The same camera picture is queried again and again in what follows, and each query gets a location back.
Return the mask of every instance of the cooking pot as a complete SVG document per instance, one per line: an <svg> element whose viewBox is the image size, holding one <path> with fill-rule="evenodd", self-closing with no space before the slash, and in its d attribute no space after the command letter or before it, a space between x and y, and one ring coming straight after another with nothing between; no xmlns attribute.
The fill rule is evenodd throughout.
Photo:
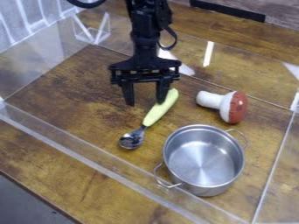
<svg viewBox="0 0 299 224"><path fill-rule="evenodd" d="M232 131L245 137L244 148ZM179 186L202 197L225 193L244 171L248 146L249 139L237 129L225 131L201 124L178 129L165 143L163 163L154 168L157 181L167 188ZM158 169L163 165L169 168L174 185L158 178Z"/></svg>

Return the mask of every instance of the spoon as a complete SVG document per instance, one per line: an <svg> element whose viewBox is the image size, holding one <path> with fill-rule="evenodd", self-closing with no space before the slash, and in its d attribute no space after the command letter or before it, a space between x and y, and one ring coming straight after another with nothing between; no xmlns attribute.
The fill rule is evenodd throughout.
<svg viewBox="0 0 299 224"><path fill-rule="evenodd" d="M133 132L126 133L119 138L121 147L129 150L134 150L142 145L146 139L146 129L159 121L159 119L163 117L171 106L177 102L178 97L178 90L175 88L169 90L165 102L162 104L157 103L151 108L150 112L147 113L142 127L134 130Z"/></svg>

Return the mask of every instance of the mushroom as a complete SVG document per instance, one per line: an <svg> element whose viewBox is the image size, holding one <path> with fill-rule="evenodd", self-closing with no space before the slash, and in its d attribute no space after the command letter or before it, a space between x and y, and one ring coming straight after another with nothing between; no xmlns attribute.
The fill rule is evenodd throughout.
<svg viewBox="0 0 299 224"><path fill-rule="evenodd" d="M241 91L234 91L226 95L201 91L197 102L204 107L220 109L221 117L228 123L241 122L249 110L249 98Z"/></svg>

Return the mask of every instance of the wooden table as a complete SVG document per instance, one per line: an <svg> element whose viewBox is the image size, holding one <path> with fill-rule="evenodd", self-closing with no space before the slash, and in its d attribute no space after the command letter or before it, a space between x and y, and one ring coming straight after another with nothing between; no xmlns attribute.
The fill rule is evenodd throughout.
<svg viewBox="0 0 299 224"><path fill-rule="evenodd" d="M109 1L102 8L126 15L123 2ZM241 88L250 94L250 109L248 119L234 128L248 133L252 141L246 151L248 167L229 191L206 200L236 214L242 221L253 221L293 115L286 108L298 86L296 77L289 75L278 60L299 64L296 57L299 55L299 32L179 4L173 4L173 10L173 27L178 32L224 45L217 46L216 64L209 68L195 67L197 74L173 84L181 91L181 99L159 124L147 131L141 150L122 150L118 138L141 125L146 111L155 102L154 86L137 86L137 105L130 108L123 102L119 87L111 87L109 83L109 64L127 57L117 52L87 46L7 102L153 172L163 159L165 139L179 127L206 123L225 130L232 128L216 111L197 106L194 99L198 92L209 90L226 94L230 89ZM97 10L85 11L81 18L94 26L98 13ZM199 59L204 51L193 52L193 46L202 49L206 43L197 38L182 35L182 43L174 51L185 58L183 62L195 66L193 59ZM87 223L191 222L3 121L0 139L2 173L75 220ZM225 220L216 215L213 222Z"/></svg>

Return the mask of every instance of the pot handle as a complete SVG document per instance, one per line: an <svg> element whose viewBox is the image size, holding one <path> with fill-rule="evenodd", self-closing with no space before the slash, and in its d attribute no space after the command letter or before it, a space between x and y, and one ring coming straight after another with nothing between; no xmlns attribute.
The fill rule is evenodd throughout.
<svg viewBox="0 0 299 224"><path fill-rule="evenodd" d="M246 137L246 135L238 129L228 129L226 131L228 132L237 131L244 136L244 138L246 139L246 146L244 146L244 150L245 150L249 147L249 138Z"/></svg>
<svg viewBox="0 0 299 224"><path fill-rule="evenodd" d="M167 185L158 177L158 170L162 168L162 166L165 165L165 162L162 162L155 168L154 168L154 177L155 177L155 180L157 182L159 183L159 185L165 186L166 188L174 188L175 186L181 186L183 183L179 183L177 185Z"/></svg>

